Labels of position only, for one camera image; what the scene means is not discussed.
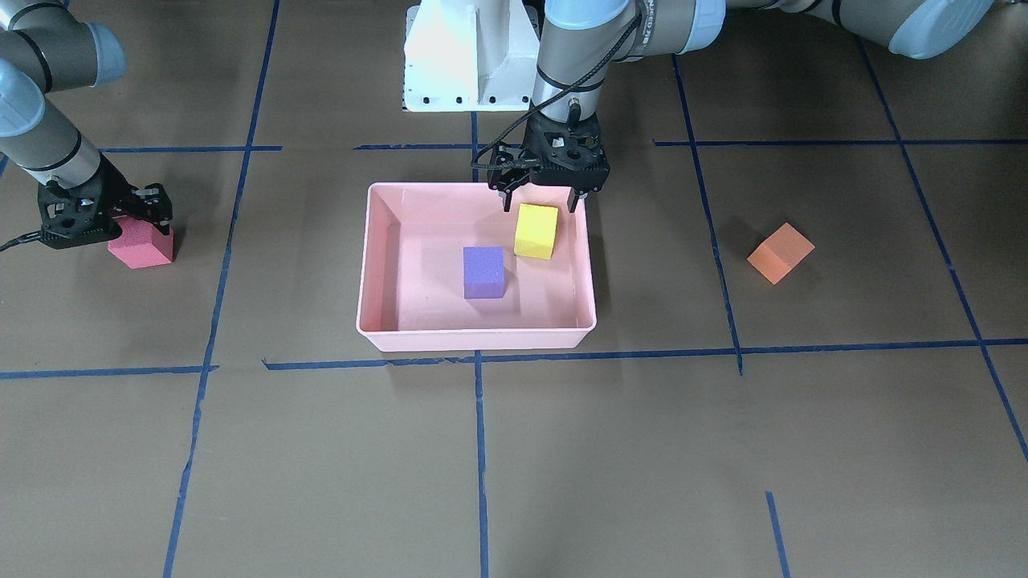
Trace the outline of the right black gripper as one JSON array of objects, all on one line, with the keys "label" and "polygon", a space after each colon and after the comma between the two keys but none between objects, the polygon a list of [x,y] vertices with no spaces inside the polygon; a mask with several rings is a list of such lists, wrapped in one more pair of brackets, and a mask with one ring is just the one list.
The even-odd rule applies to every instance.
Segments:
[{"label": "right black gripper", "polygon": [[173,203],[162,183],[133,187],[111,161],[100,161],[91,179],[74,187],[72,194],[77,198],[76,221],[85,226],[102,226],[111,216],[131,216],[172,234]]}]

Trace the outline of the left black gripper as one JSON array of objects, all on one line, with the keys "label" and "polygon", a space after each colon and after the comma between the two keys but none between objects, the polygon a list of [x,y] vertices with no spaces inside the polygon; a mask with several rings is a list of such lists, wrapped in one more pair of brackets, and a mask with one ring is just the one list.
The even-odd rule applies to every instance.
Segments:
[{"label": "left black gripper", "polygon": [[570,188],[568,213],[573,214],[580,202],[587,198],[587,193],[594,190],[595,171],[571,169],[561,165],[540,165],[528,168],[521,165],[502,165],[498,169],[491,169],[491,189],[499,194],[504,212],[511,211],[514,191],[526,183]]}]

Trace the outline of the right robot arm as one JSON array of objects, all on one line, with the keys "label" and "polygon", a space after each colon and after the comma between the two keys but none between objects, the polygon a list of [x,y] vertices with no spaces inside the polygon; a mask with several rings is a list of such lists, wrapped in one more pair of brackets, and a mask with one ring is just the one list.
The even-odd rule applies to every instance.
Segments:
[{"label": "right robot arm", "polygon": [[173,206],[164,186],[133,186],[49,100],[124,77],[116,35],[75,19],[61,1],[4,1],[1,16],[2,154],[37,181],[41,219],[12,244],[65,249],[116,240],[124,233],[121,218],[169,234]]}]

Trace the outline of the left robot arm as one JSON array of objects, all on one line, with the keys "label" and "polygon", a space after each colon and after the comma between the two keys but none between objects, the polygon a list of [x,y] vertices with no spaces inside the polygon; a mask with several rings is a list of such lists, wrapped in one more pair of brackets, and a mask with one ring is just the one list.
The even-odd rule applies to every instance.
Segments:
[{"label": "left robot arm", "polygon": [[605,186],[610,165],[598,121],[613,63],[709,47],[730,12],[780,10],[833,23],[892,55],[931,59],[955,47],[990,10],[989,1],[548,1],[519,149],[495,137],[484,169],[512,208],[518,188],[568,190],[568,210]]}]

